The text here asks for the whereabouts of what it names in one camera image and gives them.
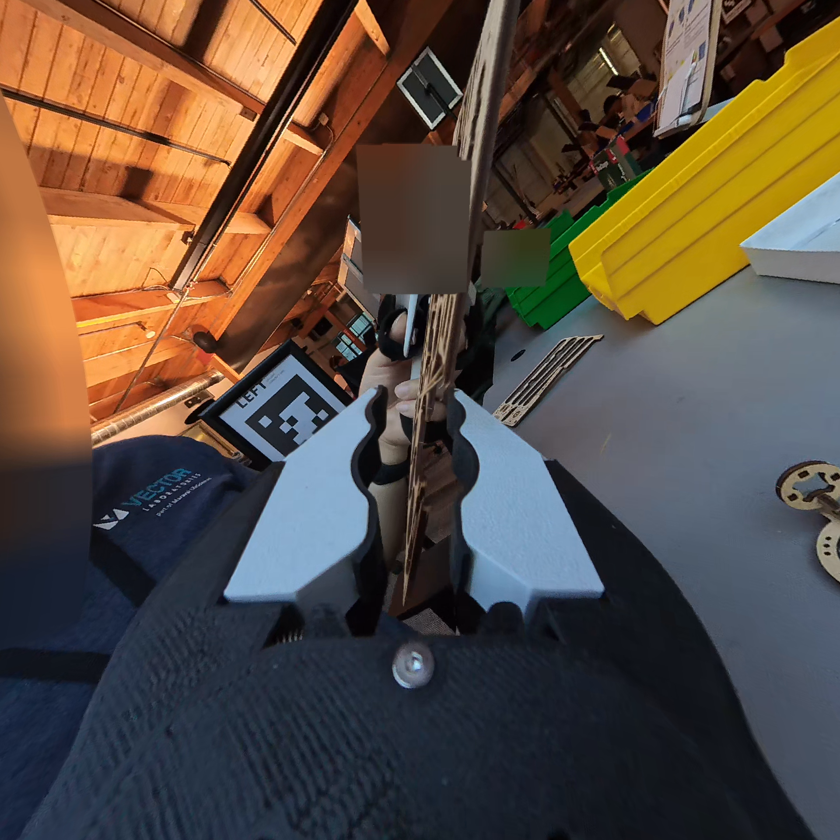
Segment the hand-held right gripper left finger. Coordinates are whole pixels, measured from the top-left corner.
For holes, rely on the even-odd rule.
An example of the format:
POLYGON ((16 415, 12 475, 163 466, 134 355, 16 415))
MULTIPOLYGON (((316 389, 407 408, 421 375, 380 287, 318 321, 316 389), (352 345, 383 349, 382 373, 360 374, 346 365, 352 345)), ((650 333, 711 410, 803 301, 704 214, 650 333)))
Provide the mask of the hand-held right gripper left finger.
POLYGON ((346 407, 286 460, 227 583, 231 603, 327 606, 352 634, 373 634, 387 569, 370 493, 380 468, 387 390, 346 407))

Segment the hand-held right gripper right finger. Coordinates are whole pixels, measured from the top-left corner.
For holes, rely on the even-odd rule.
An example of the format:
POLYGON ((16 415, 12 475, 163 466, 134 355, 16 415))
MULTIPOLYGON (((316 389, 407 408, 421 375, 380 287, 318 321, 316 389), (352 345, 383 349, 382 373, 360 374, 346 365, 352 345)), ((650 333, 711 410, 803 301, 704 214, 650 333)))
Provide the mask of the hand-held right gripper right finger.
POLYGON ((449 576, 460 634, 500 603, 526 623, 546 600, 599 599, 605 587, 550 463, 462 391, 448 400, 458 496, 449 576))

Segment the laser-cut wooden parts sheet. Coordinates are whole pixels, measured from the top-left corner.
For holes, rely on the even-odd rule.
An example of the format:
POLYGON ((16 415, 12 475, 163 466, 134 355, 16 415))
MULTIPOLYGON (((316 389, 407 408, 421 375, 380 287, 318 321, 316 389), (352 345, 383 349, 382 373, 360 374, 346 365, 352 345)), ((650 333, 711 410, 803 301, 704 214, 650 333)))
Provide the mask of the laser-cut wooden parts sheet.
MULTIPOLYGON (((490 2, 455 126, 453 143, 458 157, 470 165, 467 281, 470 281, 484 230, 480 218, 496 145, 501 102, 506 92, 519 6, 519 1, 490 2)), ((455 382, 459 331, 467 301, 466 292, 430 298, 407 483, 403 600, 410 589, 413 567, 421 556, 427 525, 424 436, 432 420, 436 397, 446 396, 455 382)))

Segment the dark green cloth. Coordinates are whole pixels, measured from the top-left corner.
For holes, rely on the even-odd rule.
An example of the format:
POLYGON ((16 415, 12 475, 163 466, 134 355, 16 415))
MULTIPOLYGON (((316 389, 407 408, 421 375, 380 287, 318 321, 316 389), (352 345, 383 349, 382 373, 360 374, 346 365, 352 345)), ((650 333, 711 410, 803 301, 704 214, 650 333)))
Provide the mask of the dark green cloth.
POLYGON ((484 289, 465 315, 465 349, 456 361, 455 386, 483 404, 492 386, 497 342, 497 316, 508 303, 502 289, 484 289))

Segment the grey framed display panel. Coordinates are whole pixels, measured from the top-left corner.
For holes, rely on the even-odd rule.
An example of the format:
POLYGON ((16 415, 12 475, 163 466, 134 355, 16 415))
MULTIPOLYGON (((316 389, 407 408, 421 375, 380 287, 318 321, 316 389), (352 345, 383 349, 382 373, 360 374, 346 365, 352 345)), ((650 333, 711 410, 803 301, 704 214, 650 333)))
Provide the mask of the grey framed display panel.
POLYGON ((361 230, 352 216, 347 216, 340 254, 338 282, 343 291, 364 312, 370 312, 364 297, 361 258, 361 230))

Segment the black framed marker sign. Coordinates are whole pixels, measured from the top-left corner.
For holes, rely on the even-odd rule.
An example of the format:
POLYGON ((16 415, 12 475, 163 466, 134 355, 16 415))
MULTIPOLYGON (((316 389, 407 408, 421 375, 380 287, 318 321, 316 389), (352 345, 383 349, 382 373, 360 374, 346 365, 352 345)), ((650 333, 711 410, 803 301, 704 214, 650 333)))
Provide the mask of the black framed marker sign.
POLYGON ((255 469, 286 460, 353 401, 289 340, 231 386, 199 420, 255 469))

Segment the slotted wooden sheet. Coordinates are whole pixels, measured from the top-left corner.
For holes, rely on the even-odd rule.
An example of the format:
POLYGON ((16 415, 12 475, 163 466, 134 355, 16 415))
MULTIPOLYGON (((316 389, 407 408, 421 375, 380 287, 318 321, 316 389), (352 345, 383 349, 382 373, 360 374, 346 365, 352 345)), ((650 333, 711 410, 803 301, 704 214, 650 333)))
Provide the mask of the slotted wooden sheet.
POLYGON ((508 427, 518 426, 603 334, 573 336, 559 341, 493 413, 508 427))

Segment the green plastic bin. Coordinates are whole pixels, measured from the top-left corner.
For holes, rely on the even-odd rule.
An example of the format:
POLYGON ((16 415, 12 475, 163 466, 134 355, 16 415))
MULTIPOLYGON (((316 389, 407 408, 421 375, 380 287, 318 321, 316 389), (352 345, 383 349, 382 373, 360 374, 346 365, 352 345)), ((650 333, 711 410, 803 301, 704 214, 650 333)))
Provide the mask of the green plastic bin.
POLYGON ((544 285, 506 289, 511 306, 528 326, 549 329, 591 295, 579 278, 570 252, 571 242, 651 172, 643 172, 632 181, 612 189, 601 204, 593 206, 578 219, 573 219, 571 213, 564 209, 547 223, 550 252, 544 285))

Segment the ceiling light panel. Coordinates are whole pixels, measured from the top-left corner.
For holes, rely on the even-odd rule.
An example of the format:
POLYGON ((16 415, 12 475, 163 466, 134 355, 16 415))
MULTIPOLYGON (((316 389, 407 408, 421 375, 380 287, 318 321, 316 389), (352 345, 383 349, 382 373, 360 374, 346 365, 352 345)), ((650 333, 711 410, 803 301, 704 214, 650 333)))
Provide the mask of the ceiling light panel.
POLYGON ((436 130, 447 117, 452 117, 455 106, 464 97, 429 47, 415 58, 396 85, 430 131, 436 130))

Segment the yellow plastic bin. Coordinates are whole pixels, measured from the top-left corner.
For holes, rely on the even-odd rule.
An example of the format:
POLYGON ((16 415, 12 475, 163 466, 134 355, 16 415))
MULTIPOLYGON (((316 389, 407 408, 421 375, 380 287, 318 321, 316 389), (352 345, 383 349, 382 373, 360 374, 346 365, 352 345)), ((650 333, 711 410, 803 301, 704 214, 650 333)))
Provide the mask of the yellow plastic bin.
POLYGON ((838 173, 838 106, 836 18, 570 243, 583 284, 660 324, 739 272, 741 243, 838 173))

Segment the white instruction poster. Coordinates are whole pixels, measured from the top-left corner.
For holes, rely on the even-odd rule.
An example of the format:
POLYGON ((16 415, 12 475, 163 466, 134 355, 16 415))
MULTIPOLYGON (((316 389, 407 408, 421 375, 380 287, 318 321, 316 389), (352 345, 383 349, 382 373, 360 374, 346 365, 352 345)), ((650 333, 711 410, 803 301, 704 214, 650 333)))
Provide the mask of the white instruction poster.
POLYGON ((654 137, 697 126, 709 106, 721 1, 672 1, 665 28, 654 137))

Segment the white cardboard box tray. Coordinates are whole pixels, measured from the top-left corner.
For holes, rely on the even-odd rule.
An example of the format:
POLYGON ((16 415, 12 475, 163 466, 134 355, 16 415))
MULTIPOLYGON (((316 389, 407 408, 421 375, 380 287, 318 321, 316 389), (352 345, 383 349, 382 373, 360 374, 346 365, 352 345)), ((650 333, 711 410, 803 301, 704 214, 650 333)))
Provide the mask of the white cardboard box tray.
POLYGON ((839 283, 839 175, 740 245, 763 277, 839 283))

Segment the silver ventilation duct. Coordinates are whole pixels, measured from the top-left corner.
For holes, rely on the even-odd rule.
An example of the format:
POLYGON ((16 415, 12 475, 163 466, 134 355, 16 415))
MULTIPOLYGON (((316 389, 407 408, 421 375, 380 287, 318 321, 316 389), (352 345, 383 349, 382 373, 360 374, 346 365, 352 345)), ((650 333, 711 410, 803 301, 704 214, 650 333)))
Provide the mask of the silver ventilation duct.
POLYGON ((104 444, 111 438, 116 437, 130 428, 205 391, 207 388, 221 382, 224 378, 225 375, 223 372, 210 370, 96 422, 90 429, 91 446, 97 447, 104 444))

